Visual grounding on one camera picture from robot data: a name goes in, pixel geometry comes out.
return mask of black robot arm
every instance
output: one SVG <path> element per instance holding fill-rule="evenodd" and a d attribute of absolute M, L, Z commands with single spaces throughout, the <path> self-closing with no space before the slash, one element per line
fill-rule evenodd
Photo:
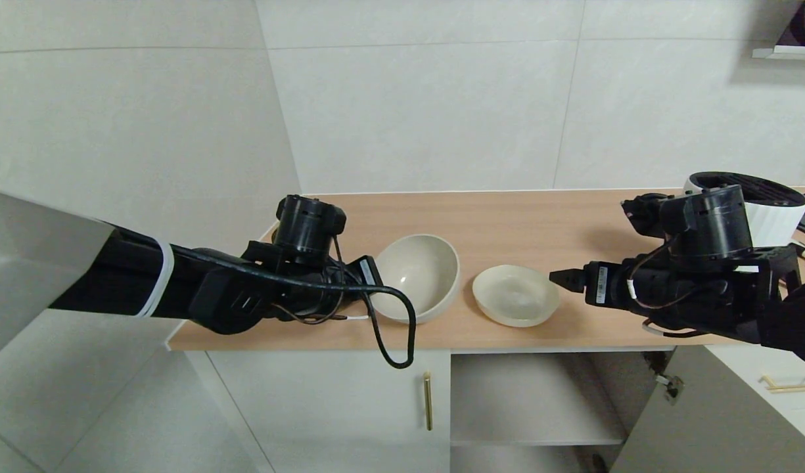
<path fill-rule="evenodd" d="M 805 284 L 796 250 L 753 248 L 741 186 L 645 194 L 622 207 L 637 233 L 664 244 L 621 263 L 552 272 L 553 282 L 585 292 L 590 305 L 642 315 L 643 326 L 659 335 L 714 333 L 805 360 Z"/>
<path fill-rule="evenodd" d="M 309 325 L 343 320 L 347 317 L 338 314 L 340 309 L 363 300 L 385 359 L 394 368 L 409 366 L 417 326 L 413 305 L 405 294 L 382 284 L 372 257 L 343 263 L 337 236 L 347 221 L 344 212 L 289 195 L 280 201 L 277 218 L 273 242 L 249 242 L 240 257 L 167 245 L 116 227 L 87 273 L 50 308 L 188 319 L 230 335 L 265 318 Z M 330 256 L 333 245 L 335 258 Z M 405 362 L 387 354 L 369 299 L 375 292 L 397 297 L 408 310 Z"/>

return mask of gold cabinet handle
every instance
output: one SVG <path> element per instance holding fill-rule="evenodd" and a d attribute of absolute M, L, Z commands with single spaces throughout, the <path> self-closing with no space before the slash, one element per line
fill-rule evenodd
<path fill-rule="evenodd" d="M 434 428 L 434 418 L 432 414 L 432 373 L 426 371 L 423 375 L 423 390 L 426 392 L 426 430 Z"/>
<path fill-rule="evenodd" d="M 768 375 L 762 376 L 762 380 L 765 383 L 768 383 L 768 387 L 765 389 L 769 390 L 773 394 L 779 394 L 783 392 L 805 392 L 805 384 L 785 384 L 784 386 L 778 386 L 778 384 L 774 383 L 771 377 Z"/>

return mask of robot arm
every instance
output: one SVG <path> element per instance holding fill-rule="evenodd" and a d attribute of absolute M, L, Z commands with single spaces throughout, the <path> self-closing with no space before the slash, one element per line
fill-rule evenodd
<path fill-rule="evenodd" d="M 642 315 L 643 326 L 663 336 L 714 333 L 805 360 L 805 284 L 796 250 L 753 248 L 741 186 L 679 197 L 645 194 L 622 207 L 637 233 L 664 244 L 621 263 L 591 261 L 552 272 L 555 284 L 585 292 L 590 305 Z"/>
<path fill-rule="evenodd" d="M 337 236 L 347 217 L 331 204 L 283 198 L 273 242 L 249 242 L 240 257 L 169 245 L 3 194 L 0 210 L 0 254 L 8 254 L 0 263 L 0 323 L 9 324 L 0 330 L 0 349 L 47 307 L 188 319 L 228 335 L 265 318 L 310 325 L 343 320 L 339 309 L 363 300 L 387 362 L 399 369 L 413 362 L 413 305 L 382 284 L 372 257 L 343 263 Z M 12 251 L 24 240 L 24 248 Z M 336 258 L 330 256 L 333 245 Z M 49 261 L 65 269 L 51 271 Z M 400 299 L 408 311 L 407 359 L 401 363 L 382 342 L 369 299 L 375 292 Z"/>

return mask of white cabinet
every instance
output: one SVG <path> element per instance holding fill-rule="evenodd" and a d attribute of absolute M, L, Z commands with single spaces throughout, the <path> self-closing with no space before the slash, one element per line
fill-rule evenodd
<path fill-rule="evenodd" d="M 655 389 L 613 473 L 805 471 L 805 435 L 708 348 L 678 347 L 666 374 L 684 389 Z"/>
<path fill-rule="evenodd" d="M 708 347 L 724 365 L 779 411 L 805 409 L 805 392 L 770 392 L 767 376 L 777 386 L 805 384 L 805 362 L 791 352 L 758 345 Z"/>
<path fill-rule="evenodd" d="M 582 353 L 453 356 L 453 446 L 606 445 L 625 437 Z"/>
<path fill-rule="evenodd" d="M 417 350 L 407 369 L 391 368 L 375 350 L 210 357 L 277 473 L 448 471 L 448 350 Z M 426 372 L 432 430 L 426 429 Z"/>

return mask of white strap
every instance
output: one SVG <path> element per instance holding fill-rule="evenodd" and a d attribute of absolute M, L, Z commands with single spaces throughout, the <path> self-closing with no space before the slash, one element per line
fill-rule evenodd
<path fill-rule="evenodd" d="M 156 279 L 156 282 L 154 282 L 154 288 L 150 291 L 148 300 L 145 301 L 145 305 L 142 305 L 142 309 L 138 314 L 134 315 L 134 317 L 150 317 L 154 311 L 156 311 L 156 306 L 159 305 L 162 299 L 162 293 L 166 292 L 168 279 L 171 279 L 172 273 L 174 272 L 174 252 L 172 251 L 172 246 L 158 238 L 155 240 L 162 250 L 162 269 L 160 270 L 160 276 Z"/>

